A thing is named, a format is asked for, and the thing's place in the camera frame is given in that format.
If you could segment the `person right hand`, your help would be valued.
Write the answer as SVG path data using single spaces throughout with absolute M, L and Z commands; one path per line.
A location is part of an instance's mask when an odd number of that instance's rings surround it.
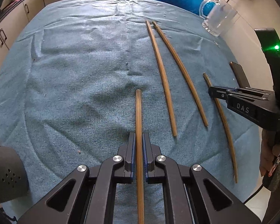
M 274 142 L 275 132 L 263 129 L 259 163 L 259 171 L 261 177 L 263 177 L 272 169 L 274 157 L 277 157 L 280 154 L 280 143 L 272 147 L 271 144 L 273 144 Z

